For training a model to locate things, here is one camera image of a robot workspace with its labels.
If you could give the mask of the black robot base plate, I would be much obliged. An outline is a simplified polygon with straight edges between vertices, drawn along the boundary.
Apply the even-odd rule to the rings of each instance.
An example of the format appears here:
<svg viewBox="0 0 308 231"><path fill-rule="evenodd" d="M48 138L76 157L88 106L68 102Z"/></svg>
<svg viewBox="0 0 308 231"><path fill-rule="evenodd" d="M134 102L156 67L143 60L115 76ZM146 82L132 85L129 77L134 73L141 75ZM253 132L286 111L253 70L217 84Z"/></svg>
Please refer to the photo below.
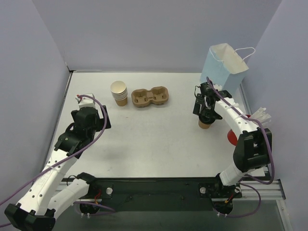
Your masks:
<svg viewBox="0 0 308 231"><path fill-rule="evenodd" d="M230 212L233 199L241 197L239 184L223 186L217 177L97 178L82 199L117 212L210 211L215 202Z"/></svg>

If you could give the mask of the light blue paper bag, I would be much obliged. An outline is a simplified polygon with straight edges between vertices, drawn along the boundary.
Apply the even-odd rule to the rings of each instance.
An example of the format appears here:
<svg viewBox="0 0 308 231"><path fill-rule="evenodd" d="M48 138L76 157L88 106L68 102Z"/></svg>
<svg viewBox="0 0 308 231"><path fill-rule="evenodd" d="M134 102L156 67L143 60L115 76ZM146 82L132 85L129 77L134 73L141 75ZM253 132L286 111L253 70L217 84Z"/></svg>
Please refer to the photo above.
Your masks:
<svg viewBox="0 0 308 231"><path fill-rule="evenodd" d="M245 49L252 50L252 52L242 58L238 54L241 49L234 49L228 43L210 46L200 82L207 82L206 78L208 77L213 84L220 85L223 90L227 90L233 95L248 72L249 67L245 59L256 52L253 47L246 47Z"/></svg>

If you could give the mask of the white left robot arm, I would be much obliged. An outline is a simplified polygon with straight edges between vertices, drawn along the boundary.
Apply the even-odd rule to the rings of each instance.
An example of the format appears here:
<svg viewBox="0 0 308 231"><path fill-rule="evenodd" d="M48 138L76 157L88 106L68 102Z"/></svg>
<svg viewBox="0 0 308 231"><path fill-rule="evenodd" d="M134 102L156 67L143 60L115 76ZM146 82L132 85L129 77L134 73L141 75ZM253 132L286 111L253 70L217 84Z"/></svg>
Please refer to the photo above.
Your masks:
<svg viewBox="0 0 308 231"><path fill-rule="evenodd" d="M71 112L73 122L56 142L41 173L21 186L30 185L16 203L8 204L4 214L10 224L21 231L51 231L57 218L79 198L97 194L95 177L81 173L73 182L56 193L68 170L91 147L106 129L111 128L107 109L93 94L77 95L79 109Z"/></svg>

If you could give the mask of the stack of brown paper cups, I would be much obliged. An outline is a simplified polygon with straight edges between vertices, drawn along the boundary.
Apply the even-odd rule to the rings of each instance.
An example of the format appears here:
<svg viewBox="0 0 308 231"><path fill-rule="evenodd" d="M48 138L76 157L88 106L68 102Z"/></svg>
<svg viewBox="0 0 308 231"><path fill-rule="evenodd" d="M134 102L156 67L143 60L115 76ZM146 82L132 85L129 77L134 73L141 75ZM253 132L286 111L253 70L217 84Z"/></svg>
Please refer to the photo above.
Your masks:
<svg viewBox="0 0 308 231"><path fill-rule="evenodd" d="M128 103L128 90L123 81L115 81L110 86L111 94L118 106L125 106Z"/></svg>

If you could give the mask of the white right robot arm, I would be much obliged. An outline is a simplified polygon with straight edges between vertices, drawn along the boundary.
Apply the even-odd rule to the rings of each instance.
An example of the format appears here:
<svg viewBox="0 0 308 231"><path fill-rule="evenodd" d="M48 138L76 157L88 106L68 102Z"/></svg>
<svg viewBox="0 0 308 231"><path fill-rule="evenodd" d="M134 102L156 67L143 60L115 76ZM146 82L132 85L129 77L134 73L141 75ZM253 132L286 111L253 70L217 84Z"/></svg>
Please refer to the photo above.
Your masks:
<svg viewBox="0 0 308 231"><path fill-rule="evenodd" d="M232 163L218 174L213 185L216 195L225 196L243 177L273 162L272 133L256 119L247 117L228 91L215 89L211 81L200 84L198 89L193 114L198 116L199 127L207 129L215 121L224 120L237 138Z"/></svg>

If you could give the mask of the brown cup with black lid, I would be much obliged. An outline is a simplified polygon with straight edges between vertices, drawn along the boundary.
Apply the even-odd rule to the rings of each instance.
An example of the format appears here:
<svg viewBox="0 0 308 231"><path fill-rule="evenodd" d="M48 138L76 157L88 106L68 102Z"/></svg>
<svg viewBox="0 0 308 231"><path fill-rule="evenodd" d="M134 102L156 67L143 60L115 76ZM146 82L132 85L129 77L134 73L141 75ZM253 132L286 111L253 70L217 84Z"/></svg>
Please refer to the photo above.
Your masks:
<svg viewBox="0 0 308 231"><path fill-rule="evenodd" d="M213 113L210 110L203 109L199 114L198 126L201 129L208 129L215 122Z"/></svg>

